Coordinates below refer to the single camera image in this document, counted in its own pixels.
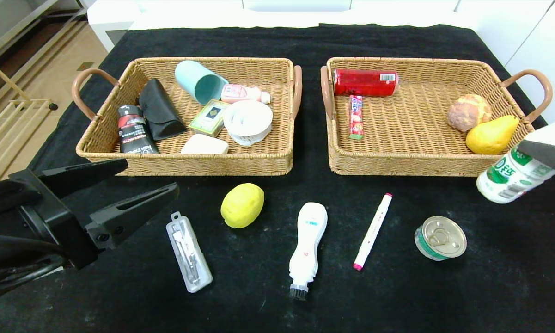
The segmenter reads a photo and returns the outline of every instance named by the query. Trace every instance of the basket handle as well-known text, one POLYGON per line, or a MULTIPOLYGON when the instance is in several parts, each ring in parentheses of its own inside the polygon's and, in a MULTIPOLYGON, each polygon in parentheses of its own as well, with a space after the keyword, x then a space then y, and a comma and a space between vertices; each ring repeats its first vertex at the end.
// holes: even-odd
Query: basket handle
POLYGON ((294 66, 294 109, 292 109, 292 120, 296 120, 300 103, 302 102, 302 67, 294 66))
POLYGON ((537 80, 542 85, 542 88, 544 88, 544 101, 542 101, 542 103, 537 107, 537 109, 530 112, 530 114, 526 116, 526 119, 529 122, 533 122, 534 120, 536 120, 536 118, 538 118, 538 116, 542 113, 542 111, 544 111, 545 108, 548 107, 548 104, 550 104, 550 101, 552 101, 552 85, 550 84, 548 78, 546 78, 544 74, 542 74, 537 70, 527 69, 527 70, 522 70, 522 72, 515 74, 511 78, 508 78, 507 80, 502 82, 501 85, 507 88, 512 83, 516 82, 516 80, 528 74, 537 78, 537 80))
POLYGON ((82 111, 92 121, 96 115, 89 107, 86 106, 85 102, 80 97, 80 87, 85 82, 86 78, 88 78, 91 74, 99 74, 112 85, 119 85, 119 81, 115 80, 113 76, 110 76, 104 70, 98 68, 85 69, 76 76, 76 79, 72 82, 72 100, 76 103, 80 111, 82 111))
POLYGON ((330 83, 329 83, 329 72, 326 66, 320 68, 320 86, 322 87, 322 101, 324 103, 324 110, 329 119, 333 120, 333 102, 330 97, 330 83))

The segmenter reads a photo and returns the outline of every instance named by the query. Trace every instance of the table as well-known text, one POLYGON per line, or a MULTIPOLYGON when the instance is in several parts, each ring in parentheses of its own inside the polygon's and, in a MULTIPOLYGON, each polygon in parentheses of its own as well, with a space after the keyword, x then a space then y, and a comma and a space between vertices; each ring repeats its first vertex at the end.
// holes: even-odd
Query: table
MULTIPOLYGON (((119 77, 149 56, 287 57, 303 68, 294 168, 283 177, 113 177, 65 202, 81 223, 122 198, 178 182, 182 193, 114 251, 81 271, 66 270, 0 298, 0 332, 555 332, 555 177, 508 205, 487 201, 475 179, 339 176, 329 170, 319 68, 333 56, 442 57, 489 63, 508 73, 467 29, 378 25, 129 31, 101 68, 119 77), (235 185, 265 190, 245 229, 230 229, 220 203, 235 185), (393 202, 362 272, 352 269, 385 192, 393 202), (319 270, 309 301, 288 298, 288 261, 305 202, 326 206, 319 270), (187 293, 165 225, 179 210, 193 223, 214 281, 187 293), (421 255, 413 232, 442 215, 468 239, 458 259, 421 255)), ((98 109, 110 91, 91 78, 82 91, 98 109)), ((531 104, 515 85, 525 112, 531 104)), ((85 162, 74 147, 88 125, 68 107, 32 169, 85 162)))

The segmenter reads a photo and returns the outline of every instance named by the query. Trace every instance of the tin can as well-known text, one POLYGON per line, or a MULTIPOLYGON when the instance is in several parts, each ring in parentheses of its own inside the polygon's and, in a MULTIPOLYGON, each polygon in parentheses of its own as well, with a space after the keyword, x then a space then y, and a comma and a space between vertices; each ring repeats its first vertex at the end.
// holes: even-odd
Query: tin can
POLYGON ((390 96, 398 86, 398 73, 394 70, 335 69, 334 94, 390 96))
POLYGON ((431 260, 459 257, 466 250, 464 231, 451 219, 432 216, 415 230, 417 249, 431 260))

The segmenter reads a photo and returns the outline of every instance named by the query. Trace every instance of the white marker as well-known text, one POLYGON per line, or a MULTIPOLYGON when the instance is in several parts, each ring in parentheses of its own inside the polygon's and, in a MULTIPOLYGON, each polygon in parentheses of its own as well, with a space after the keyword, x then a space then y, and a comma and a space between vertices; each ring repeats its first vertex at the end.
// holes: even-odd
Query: white marker
POLYGON ((392 200, 392 194, 386 193, 384 198, 382 198, 382 202, 378 206, 374 219, 372 219, 372 223, 368 228, 368 232, 366 232, 364 241, 361 243, 360 250, 357 252, 357 257, 355 257, 355 261, 353 262, 353 268, 356 270, 360 271, 364 267, 366 259, 368 258, 370 251, 372 251, 372 246, 374 246, 374 241, 376 240, 376 236, 378 236, 378 232, 382 226, 382 221, 384 221, 384 217, 388 211, 390 200, 392 200))

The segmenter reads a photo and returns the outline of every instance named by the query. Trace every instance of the clear plastic case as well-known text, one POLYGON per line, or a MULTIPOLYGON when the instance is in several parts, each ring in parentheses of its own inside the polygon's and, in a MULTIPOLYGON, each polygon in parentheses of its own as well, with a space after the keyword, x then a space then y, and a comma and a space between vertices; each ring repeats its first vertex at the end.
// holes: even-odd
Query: clear plastic case
POLYGON ((170 217, 171 222, 167 224, 168 238, 187 291, 195 293, 212 282, 212 273, 201 253, 189 219, 181 216, 178 211, 172 213, 170 217))

